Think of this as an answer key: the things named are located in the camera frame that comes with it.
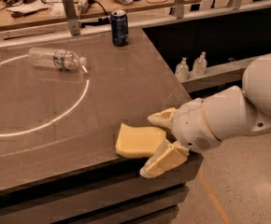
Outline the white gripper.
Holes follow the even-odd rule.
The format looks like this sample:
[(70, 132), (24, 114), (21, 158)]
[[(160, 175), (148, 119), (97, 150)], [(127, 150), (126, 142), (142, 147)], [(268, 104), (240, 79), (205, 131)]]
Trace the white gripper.
[(158, 146), (140, 169), (140, 175), (145, 178), (155, 178), (180, 166), (188, 159), (190, 151), (201, 153), (221, 144), (221, 140), (210, 130), (201, 98), (182, 105), (178, 111), (171, 107), (151, 114), (148, 121), (172, 129), (178, 141), (171, 143), (165, 140)]

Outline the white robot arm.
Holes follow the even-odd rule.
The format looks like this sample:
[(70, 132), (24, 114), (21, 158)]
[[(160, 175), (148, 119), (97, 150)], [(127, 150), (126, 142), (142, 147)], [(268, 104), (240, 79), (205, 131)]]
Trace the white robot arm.
[(159, 145), (140, 170), (146, 178), (162, 175), (180, 166), (192, 151), (219, 147), (230, 137), (271, 132), (271, 54), (249, 64), (241, 87), (152, 114), (149, 122), (169, 129), (176, 141)]

